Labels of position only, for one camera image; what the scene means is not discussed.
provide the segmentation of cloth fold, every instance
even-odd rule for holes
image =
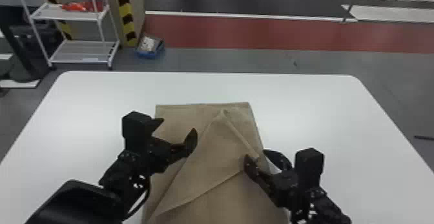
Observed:
[[[182,142],[191,128],[198,146],[151,178],[145,223],[287,223],[285,212],[243,172],[246,154],[267,168],[248,103],[157,106],[165,122],[155,136]]]

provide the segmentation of metal shelf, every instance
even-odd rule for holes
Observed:
[[[119,48],[119,41],[64,40],[57,48],[51,63],[110,63]]]
[[[30,18],[35,20],[65,20],[65,21],[101,21],[110,10],[109,5],[104,6],[102,12],[74,12],[66,11],[62,5],[44,3]]]
[[[91,1],[96,10],[96,0]],[[42,4],[42,6],[40,6],[33,14],[30,14],[26,1],[21,0],[24,11],[29,18],[37,42],[41,47],[42,53],[49,67],[53,67],[53,63],[106,63],[109,68],[112,68],[112,61],[114,55],[118,51],[120,41],[113,14],[110,10],[109,0],[104,0],[104,2],[106,5],[102,12],[78,12],[63,10],[61,5],[52,4],[46,0],[46,3]],[[105,40],[102,26],[106,14],[109,14],[110,16],[116,41]],[[54,20],[59,30],[61,30],[61,24],[58,20],[93,21],[97,23],[101,41],[71,41],[67,39],[65,33],[62,33],[64,40],[50,57],[42,42],[41,36],[39,35],[35,20]]]

